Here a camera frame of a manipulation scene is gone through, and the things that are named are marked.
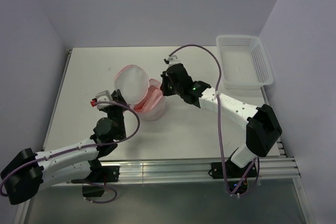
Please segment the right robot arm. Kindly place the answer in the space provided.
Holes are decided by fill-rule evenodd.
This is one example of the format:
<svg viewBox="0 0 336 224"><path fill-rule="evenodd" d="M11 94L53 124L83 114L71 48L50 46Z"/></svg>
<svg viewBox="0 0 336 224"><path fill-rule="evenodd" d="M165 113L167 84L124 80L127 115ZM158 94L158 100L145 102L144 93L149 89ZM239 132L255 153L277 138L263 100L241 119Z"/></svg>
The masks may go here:
<svg viewBox="0 0 336 224"><path fill-rule="evenodd" d="M182 100L201 109L226 116L245 130L245 143L229 158L228 173L240 176L246 165L257 157L266 157L282 135L282 128L271 106L255 106L222 94L210 84L194 81L181 63L162 72L161 91L168 97L178 95Z"/></svg>

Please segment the white mesh laundry bag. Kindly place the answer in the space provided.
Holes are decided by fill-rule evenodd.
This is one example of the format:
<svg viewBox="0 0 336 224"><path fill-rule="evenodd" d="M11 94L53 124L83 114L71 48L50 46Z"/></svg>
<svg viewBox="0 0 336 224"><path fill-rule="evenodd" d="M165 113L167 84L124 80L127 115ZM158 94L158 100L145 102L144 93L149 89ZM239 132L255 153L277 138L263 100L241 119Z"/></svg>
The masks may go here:
<svg viewBox="0 0 336 224"><path fill-rule="evenodd" d="M160 89L161 82L156 79L150 79L148 74L137 65L127 65L121 69L114 78L115 89L119 89L121 91L127 105L129 105L133 110L134 106L146 96L150 86L156 86ZM154 121L164 113L164 109L165 97L163 96L152 110L144 113L137 112L137 114L142 120Z"/></svg>

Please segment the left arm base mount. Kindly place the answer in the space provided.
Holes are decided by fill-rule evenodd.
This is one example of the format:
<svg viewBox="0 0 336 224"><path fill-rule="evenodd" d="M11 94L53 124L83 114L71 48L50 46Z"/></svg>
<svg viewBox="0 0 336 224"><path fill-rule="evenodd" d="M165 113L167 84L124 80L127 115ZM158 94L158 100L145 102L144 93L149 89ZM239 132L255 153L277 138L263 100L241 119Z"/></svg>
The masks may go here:
<svg viewBox="0 0 336 224"><path fill-rule="evenodd" d="M73 179L72 184L82 184L82 195L87 201L102 204L111 202L117 198L117 191L111 188L109 183L116 183L119 179L119 166L102 166L97 171L92 172L87 178ZM97 201L94 198L101 198L104 193L112 193L113 197L105 201Z"/></svg>

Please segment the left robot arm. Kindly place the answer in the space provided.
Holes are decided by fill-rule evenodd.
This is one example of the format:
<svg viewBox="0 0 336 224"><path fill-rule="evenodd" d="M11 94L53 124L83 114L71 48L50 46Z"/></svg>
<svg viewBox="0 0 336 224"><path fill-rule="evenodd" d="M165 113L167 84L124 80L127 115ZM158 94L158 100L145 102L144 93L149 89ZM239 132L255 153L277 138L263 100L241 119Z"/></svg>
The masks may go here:
<svg viewBox="0 0 336 224"><path fill-rule="evenodd" d="M53 151L20 151L1 171L1 179L11 205L21 204L39 190L67 180L96 182L102 176L99 158L114 151L117 142L126 138L123 113L126 101L119 89L103 91L92 100L97 109L106 113L99 119L93 134L72 146Z"/></svg>

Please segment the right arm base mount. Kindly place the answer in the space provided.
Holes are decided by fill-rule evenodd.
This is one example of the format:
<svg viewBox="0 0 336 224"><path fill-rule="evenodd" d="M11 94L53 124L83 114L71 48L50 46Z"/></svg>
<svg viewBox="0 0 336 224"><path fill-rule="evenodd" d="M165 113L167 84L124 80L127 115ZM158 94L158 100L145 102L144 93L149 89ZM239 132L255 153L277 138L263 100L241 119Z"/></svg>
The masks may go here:
<svg viewBox="0 0 336 224"><path fill-rule="evenodd" d="M232 181L228 181L228 187L230 191L233 191L235 187L238 185L241 177L244 175L244 172L248 169L249 165L251 165L252 162L249 162L245 167L239 168L235 164L233 164L231 161L225 162L225 168L226 168L226 176L227 179L234 179ZM244 194L248 192L249 190L249 184L248 179L249 178L256 178L259 175L259 167L256 165L256 163L253 163L252 167L248 171L248 173L244 176L244 180L241 183L240 187L235 192L236 195L238 194ZM222 169L222 163L221 162L212 162L211 168L208 171L208 175L212 179L223 179L223 169Z"/></svg>

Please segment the pink bra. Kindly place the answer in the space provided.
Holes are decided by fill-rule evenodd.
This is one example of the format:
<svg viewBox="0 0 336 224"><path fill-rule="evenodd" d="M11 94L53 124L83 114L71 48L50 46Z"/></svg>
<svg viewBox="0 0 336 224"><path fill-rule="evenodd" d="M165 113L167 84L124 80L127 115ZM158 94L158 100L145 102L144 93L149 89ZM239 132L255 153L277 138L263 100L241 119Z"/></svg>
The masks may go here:
<svg viewBox="0 0 336 224"><path fill-rule="evenodd" d="M134 110L138 113L148 112L157 105L163 97L162 91L156 86L150 86L146 96L134 106Z"/></svg>

